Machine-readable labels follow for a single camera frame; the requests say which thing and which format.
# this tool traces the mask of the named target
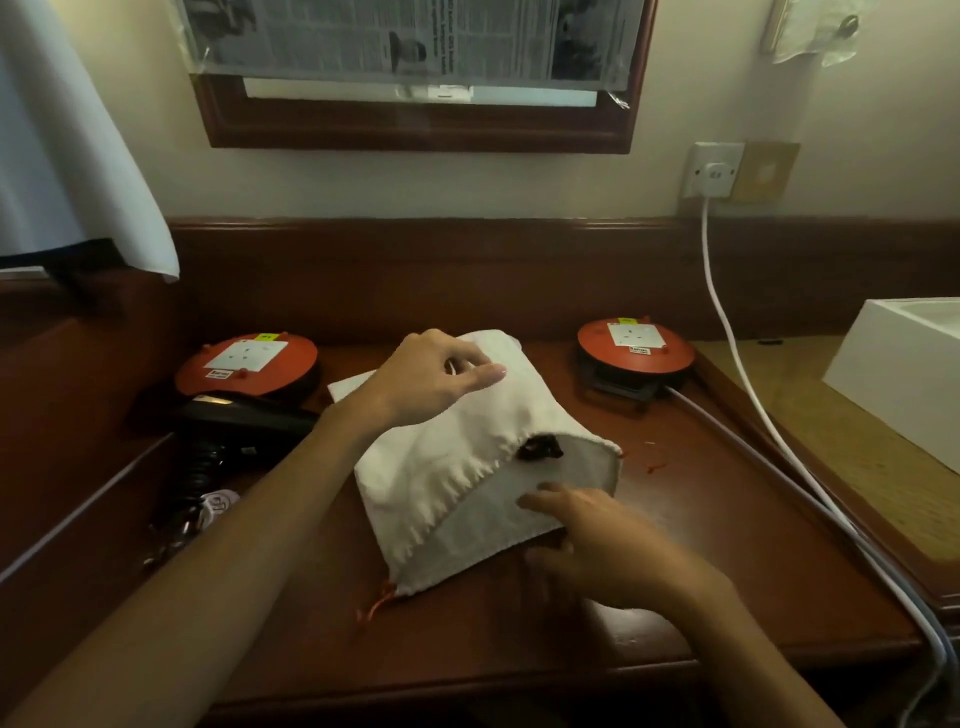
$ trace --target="black hair dryer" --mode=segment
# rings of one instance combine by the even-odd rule
[[[204,505],[228,473],[265,469],[310,433],[318,415],[251,395],[214,392],[194,397],[175,414],[183,444],[151,516],[163,545],[144,565],[158,567],[204,529]]]

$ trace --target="white curtain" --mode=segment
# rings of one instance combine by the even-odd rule
[[[99,238],[134,268],[180,274],[156,200],[57,14],[47,0],[0,0],[0,269],[5,256]]]

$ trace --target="newspaper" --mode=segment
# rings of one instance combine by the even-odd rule
[[[626,89],[644,0],[170,0],[202,73]]]

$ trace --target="wall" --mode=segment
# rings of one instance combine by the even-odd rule
[[[752,137],[804,144],[779,213],[960,217],[956,0],[826,69],[757,54],[771,0],[661,0],[628,157],[213,150],[161,0],[52,2],[168,215],[670,215],[692,142]]]

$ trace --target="drawstring bag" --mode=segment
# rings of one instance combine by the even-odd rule
[[[429,422],[386,432],[356,466],[393,595],[421,592],[560,528],[516,506],[539,483],[612,494],[619,477],[620,448],[557,404],[516,339],[495,330],[460,338],[505,365],[506,377]],[[372,374],[331,384],[330,394],[339,401]]]

